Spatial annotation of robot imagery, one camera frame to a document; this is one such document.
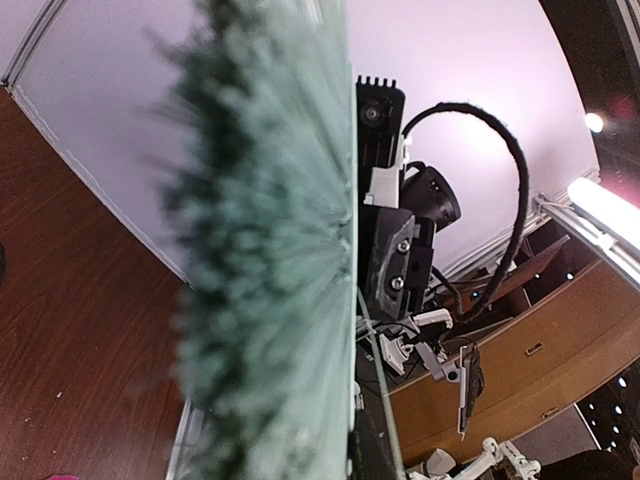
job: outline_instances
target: cabinet handle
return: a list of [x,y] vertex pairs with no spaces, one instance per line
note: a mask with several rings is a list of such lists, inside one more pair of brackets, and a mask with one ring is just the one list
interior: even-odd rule
[[536,343],[533,347],[527,348],[524,353],[527,354],[527,357],[530,357],[538,353],[540,350],[542,350],[542,344]]
[[558,407],[553,407],[553,408],[552,408],[551,410],[549,410],[548,412],[543,413],[543,414],[542,414],[542,418],[546,420],[547,418],[549,418],[549,417],[551,417],[551,416],[555,415],[556,413],[558,413]]

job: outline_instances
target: wooden cabinet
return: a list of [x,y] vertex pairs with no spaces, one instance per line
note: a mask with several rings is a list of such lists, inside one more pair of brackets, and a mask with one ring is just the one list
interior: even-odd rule
[[457,385],[426,375],[392,393],[406,463],[436,447],[468,460],[485,437],[514,438],[595,390],[640,354],[640,295],[597,263],[481,342],[480,352],[486,388],[464,441]]

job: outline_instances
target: white wall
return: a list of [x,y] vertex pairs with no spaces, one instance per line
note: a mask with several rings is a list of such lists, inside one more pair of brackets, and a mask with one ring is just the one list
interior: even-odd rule
[[44,4],[45,0],[0,1],[0,77]]
[[[558,193],[597,166],[573,78],[536,0],[348,5],[355,71],[396,78],[407,120],[443,100],[484,107],[520,139],[532,193]],[[162,8],[149,0],[70,0],[16,89],[61,155],[169,263],[181,259],[160,211],[161,176],[143,158],[183,163],[185,134],[141,111],[176,77],[142,30],[179,42],[192,16],[190,0]],[[462,205],[463,218],[438,235],[437,266],[446,269],[510,228],[516,170],[486,127],[440,115],[415,130],[412,153],[447,177]]]

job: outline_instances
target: green brush bristles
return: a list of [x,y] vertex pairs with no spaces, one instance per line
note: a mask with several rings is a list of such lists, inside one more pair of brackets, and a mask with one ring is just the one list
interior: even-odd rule
[[210,0],[176,87],[192,480],[339,479],[354,355],[353,84],[338,0]]

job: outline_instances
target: ceiling light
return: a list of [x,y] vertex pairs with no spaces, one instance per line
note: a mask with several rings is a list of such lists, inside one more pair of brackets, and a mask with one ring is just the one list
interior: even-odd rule
[[597,183],[579,178],[567,189],[571,201],[640,251],[640,210]]
[[587,113],[584,117],[584,123],[593,133],[600,133],[604,129],[604,120],[597,113]]

